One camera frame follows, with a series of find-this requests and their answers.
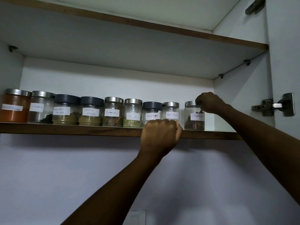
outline brown wooden edge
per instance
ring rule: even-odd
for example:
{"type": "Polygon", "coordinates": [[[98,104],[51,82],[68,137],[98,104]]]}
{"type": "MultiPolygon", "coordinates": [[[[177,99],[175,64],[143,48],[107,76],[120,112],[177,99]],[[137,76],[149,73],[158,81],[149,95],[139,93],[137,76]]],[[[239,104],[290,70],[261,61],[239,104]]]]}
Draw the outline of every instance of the brown wooden edge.
{"type": "MultiPolygon", "coordinates": [[[[47,125],[27,123],[0,123],[0,133],[48,134],[48,135],[83,135],[83,136],[131,136],[140,137],[141,128],[47,125]]],[[[182,138],[242,140],[236,132],[214,132],[183,130],[182,138]]]]}
{"type": "Polygon", "coordinates": [[[152,30],[169,32],[169,33],[173,33],[173,34],[197,37],[197,38],[201,38],[201,39],[213,40],[213,41],[222,42],[222,43],[230,43],[230,44],[234,44],[234,45],[247,46],[247,47],[257,48],[257,49],[261,49],[261,50],[269,49],[268,44],[263,44],[263,43],[259,43],[259,42],[251,42],[251,41],[229,38],[229,37],[220,36],[220,35],[213,35],[213,34],[208,34],[208,33],[204,33],[204,32],[178,28],[178,27],[150,23],[150,22],[141,21],[141,20],[135,20],[135,19],[114,16],[114,15],[109,15],[109,14],[104,14],[104,13],[99,13],[99,12],[94,12],[94,11],[89,11],[89,10],[67,7],[67,6],[53,4],[53,3],[47,3],[47,2],[43,2],[43,1],[39,1],[39,0],[1,0],[1,1],[9,2],[9,3],[15,4],[15,5],[20,5],[20,6],[49,10],[49,11],[54,11],[54,12],[59,12],[59,13],[66,13],[69,15],[76,15],[76,16],[93,18],[93,19],[109,21],[109,22],[114,22],[114,23],[119,23],[119,24],[126,24],[126,25],[136,26],[136,27],[140,27],[140,28],[147,28],[147,29],[152,29],[152,30]]]}

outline jar lid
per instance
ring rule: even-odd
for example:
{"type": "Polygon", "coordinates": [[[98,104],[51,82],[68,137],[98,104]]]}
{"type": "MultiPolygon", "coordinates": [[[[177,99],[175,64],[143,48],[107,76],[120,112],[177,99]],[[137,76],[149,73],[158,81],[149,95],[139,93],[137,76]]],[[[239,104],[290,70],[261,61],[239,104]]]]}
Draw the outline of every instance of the jar lid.
{"type": "Polygon", "coordinates": [[[163,109],[163,104],[161,102],[144,102],[143,109],[163,109]]]}
{"type": "Polygon", "coordinates": [[[123,103],[123,99],[118,98],[118,97],[105,97],[104,102],[118,102],[118,103],[123,103]]]}
{"type": "Polygon", "coordinates": [[[142,100],[138,100],[138,99],[125,99],[125,104],[127,103],[136,103],[136,104],[143,104],[143,101],[142,100]]]}
{"type": "Polygon", "coordinates": [[[83,96],[80,98],[80,104],[93,104],[103,106],[104,100],[97,97],[83,96]]]}
{"type": "Polygon", "coordinates": [[[163,107],[164,106],[172,106],[172,107],[175,107],[175,108],[179,108],[179,103],[178,102],[164,102],[163,107]]]}
{"type": "Polygon", "coordinates": [[[24,90],[19,90],[19,89],[11,89],[11,88],[6,89],[5,94],[31,96],[30,91],[24,91],[24,90]]]}
{"type": "Polygon", "coordinates": [[[57,94],[55,96],[55,102],[56,103],[75,103],[79,104],[80,97],[74,96],[74,95],[64,95],[64,94],[57,94]]]}
{"type": "Polygon", "coordinates": [[[196,104],[196,101],[188,101],[188,102],[185,102],[185,107],[187,106],[197,106],[197,107],[201,107],[202,105],[202,102],[201,101],[197,101],[197,104],[196,104]]]}
{"type": "Polygon", "coordinates": [[[56,94],[46,92],[46,91],[33,91],[31,96],[40,96],[40,97],[47,97],[47,98],[55,98],[56,94]]]}

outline handwritten label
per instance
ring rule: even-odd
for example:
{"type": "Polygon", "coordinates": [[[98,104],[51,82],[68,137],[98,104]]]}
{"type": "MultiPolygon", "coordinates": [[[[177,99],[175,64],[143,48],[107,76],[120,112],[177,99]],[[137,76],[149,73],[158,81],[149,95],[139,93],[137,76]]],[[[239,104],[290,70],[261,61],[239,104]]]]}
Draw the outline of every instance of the handwritten label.
{"type": "Polygon", "coordinates": [[[146,120],[156,120],[156,119],[160,119],[160,113],[147,113],[146,114],[146,120]]]}
{"type": "Polygon", "coordinates": [[[56,106],[53,109],[53,115],[70,115],[69,106],[56,106]]]}
{"type": "Polygon", "coordinates": [[[82,115],[99,117],[99,109],[84,107],[82,108],[82,115]]]}
{"type": "Polygon", "coordinates": [[[2,110],[22,111],[23,107],[17,105],[2,104],[2,110]]]}
{"type": "Polygon", "coordinates": [[[104,116],[119,117],[120,116],[120,110],[117,110],[117,109],[105,109],[104,116]]]}
{"type": "Polygon", "coordinates": [[[32,102],[30,104],[29,111],[43,112],[44,111],[44,104],[32,102]]]}
{"type": "Polygon", "coordinates": [[[179,119],[179,113],[178,112],[166,112],[166,119],[179,119]]]}
{"type": "Polygon", "coordinates": [[[126,113],[126,119],[140,121],[141,115],[139,113],[126,113]]]}
{"type": "Polygon", "coordinates": [[[204,121],[205,117],[204,117],[204,113],[191,113],[190,114],[190,120],[191,121],[204,121]]]}

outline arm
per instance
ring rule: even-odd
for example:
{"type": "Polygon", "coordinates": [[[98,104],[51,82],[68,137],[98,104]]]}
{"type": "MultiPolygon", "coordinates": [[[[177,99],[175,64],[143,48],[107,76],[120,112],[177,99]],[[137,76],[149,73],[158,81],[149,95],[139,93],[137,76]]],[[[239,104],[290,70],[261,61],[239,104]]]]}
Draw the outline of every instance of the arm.
{"type": "Polygon", "coordinates": [[[149,121],[142,130],[137,157],[76,209],[62,225],[122,225],[145,181],[178,143],[179,122],[149,121]]]}
{"type": "Polygon", "coordinates": [[[300,140],[237,111],[212,92],[202,93],[196,101],[205,112],[227,121],[300,204],[300,140]]]}

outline jar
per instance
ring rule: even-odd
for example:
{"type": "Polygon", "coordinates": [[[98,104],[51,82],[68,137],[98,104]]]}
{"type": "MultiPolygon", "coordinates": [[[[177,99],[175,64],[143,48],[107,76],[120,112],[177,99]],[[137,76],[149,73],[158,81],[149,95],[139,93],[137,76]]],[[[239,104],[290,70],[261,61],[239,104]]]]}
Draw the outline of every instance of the jar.
{"type": "Polygon", "coordinates": [[[28,123],[52,124],[55,94],[46,91],[33,91],[30,100],[28,123]]]}
{"type": "Polygon", "coordinates": [[[162,119],[179,121],[179,103],[164,102],[162,119]]]}
{"type": "Polygon", "coordinates": [[[142,127],[143,101],[138,99],[125,99],[123,126],[142,127]]]}
{"type": "Polygon", "coordinates": [[[31,92],[6,89],[3,96],[0,122],[27,122],[31,92]]]}
{"type": "Polygon", "coordinates": [[[186,130],[204,130],[205,114],[201,106],[196,105],[195,101],[185,102],[185,129],[186,130]]]}
{"type": "Polygon", "coordinates": [[[118,97],[105,97],[103,126],[122,126],[123,124],[123,99],[118,97]]]}
{"type": "Polygon", "coordinates": [[[74,95],[57,94],[53,109],[53,124],[77,125],[80,98],[74,95]]]}
{"type": "Polygon", "coordinates": [[[160,102],[144,102],[143,103],[143,126],[150,120],[160,119],[163,104],[160,102]]]}
{"type": "Polygon", "coordinates": [[[80,125],[101,125],[104,100],[96,97],[84,96],[80,98],[80,125]]]}

